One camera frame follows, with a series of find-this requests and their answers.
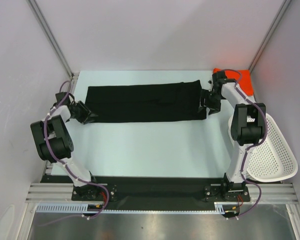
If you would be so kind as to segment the black t-shirt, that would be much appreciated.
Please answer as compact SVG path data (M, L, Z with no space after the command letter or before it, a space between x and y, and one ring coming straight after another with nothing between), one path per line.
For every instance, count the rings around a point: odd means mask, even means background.
M168 84L90 86L85 105L97 123L204 120L199 80Z

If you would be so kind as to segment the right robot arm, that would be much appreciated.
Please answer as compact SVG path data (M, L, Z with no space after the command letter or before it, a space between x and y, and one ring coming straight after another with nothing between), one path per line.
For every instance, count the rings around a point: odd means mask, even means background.
M241 89L239 82L242 77L240 73L238 79L229 78L224 69L213 73L210 89L202 90L200 99L209 115L221 111L223 100L228 101L234 109L230 125L234 150L230 165L217 189L206 191L207 198L216 196L217 200L226 202L248 197L247 166L253 149L266 140L268 132L266 106L257 103Z

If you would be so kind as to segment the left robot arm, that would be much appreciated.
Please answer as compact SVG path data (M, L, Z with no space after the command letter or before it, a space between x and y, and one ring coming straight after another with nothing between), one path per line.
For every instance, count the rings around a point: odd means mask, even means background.
M30 125L31 133L39 157L61 167L73 182L73 201L96 200L101 188L96 184L91 172L72 157L74 143L66 127L71 119L80 124L93 123L98 115L82 101L75 101L72 94L55 94L56 102L47 117Z

